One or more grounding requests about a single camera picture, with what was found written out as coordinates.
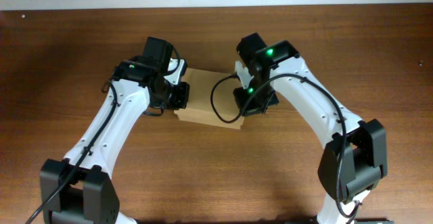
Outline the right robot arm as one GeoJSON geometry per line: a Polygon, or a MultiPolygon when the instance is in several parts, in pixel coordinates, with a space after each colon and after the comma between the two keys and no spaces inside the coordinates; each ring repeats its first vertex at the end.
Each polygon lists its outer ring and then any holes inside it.
{"type": "Polygon", "coordinates": [[[316,223],[355,223],[359,207],[388,174],[386,130],[365,122],[313,75],[288,41],[266,45],[258,33],[241,39],[235,64],[241,87],[233,94],[240,116],[259,114],[288,100],[323,147],[318,176],[326,195],[316,223]]]}

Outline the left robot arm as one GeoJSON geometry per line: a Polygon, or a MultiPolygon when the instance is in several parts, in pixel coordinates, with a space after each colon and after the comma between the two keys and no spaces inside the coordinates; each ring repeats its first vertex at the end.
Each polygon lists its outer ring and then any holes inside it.
{"type": "Polygon", "coordinates": [[[101,88],[106,98],[84,135],[62,160],[42,166],[42,204],[27,221],[41,213],[45,223],[136,223],[120,211],[112,183],[116,160],[140,116],[186,107],[186,69],[175,47],[154,37],[142,54],[119,63],[101,88]]]}

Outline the brown cardboard box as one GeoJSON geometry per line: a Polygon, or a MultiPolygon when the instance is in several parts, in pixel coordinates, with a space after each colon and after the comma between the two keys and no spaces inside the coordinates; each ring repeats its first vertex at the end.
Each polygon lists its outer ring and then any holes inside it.
{"type": "Polygon", "coordinates": [[[175,111],[179,120],[195,122],[216,127],[240,130],[244,118],[227,124],[223,120],[231,120],[239,113],[233,90],[240,87],[237,79],[226,79],[228,74],[188,68],[182,78],[189,84],[187,107],[175,111]]]}

